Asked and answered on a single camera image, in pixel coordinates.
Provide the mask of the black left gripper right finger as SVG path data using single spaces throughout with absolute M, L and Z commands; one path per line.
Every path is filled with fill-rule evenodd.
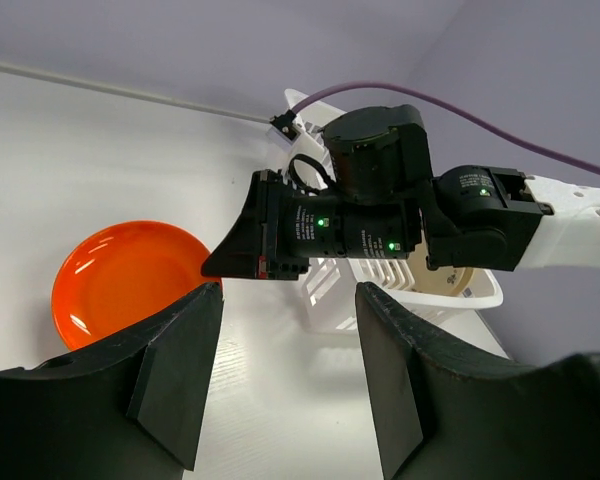
M 533 367 L 356 288 L 361 351 L 387 479 L 600 479 L 600 352 Z

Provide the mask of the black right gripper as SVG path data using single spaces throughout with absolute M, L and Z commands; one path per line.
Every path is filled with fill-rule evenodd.
M 300 189 L 281 173 L 252 174 L 244 206 L 226 237 L 204 261 L 205 277 L 297 280 L 311 258 L 343 258 L 343 217 L 336 183 L 321 170 L 327 187 Z

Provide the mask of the orange plate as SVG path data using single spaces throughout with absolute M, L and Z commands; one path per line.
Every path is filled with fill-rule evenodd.
M 59 268 L 51 313 L 70 350 L 101 340 L 160 312 L 206 282 L 206 246 L 177 226 L 135 220 L 83 240 Z

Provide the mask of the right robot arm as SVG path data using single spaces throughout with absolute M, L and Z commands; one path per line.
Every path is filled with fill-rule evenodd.
M 599 188 L 477 165 L 435 175 L 413 106 L 317 103 L 272 130 L 288 164 L 252 175 L 202 272 L 301 280 L 311 332 L 354 332 L 361 282 L 440 324 L 499 306 L 498 271 L 600 268 Z

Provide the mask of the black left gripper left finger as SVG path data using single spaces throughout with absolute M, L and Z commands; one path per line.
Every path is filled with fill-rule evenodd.
M 0 479 L 193 470 L 223 306 L 207 283 L 86 347 L 0 371 Z

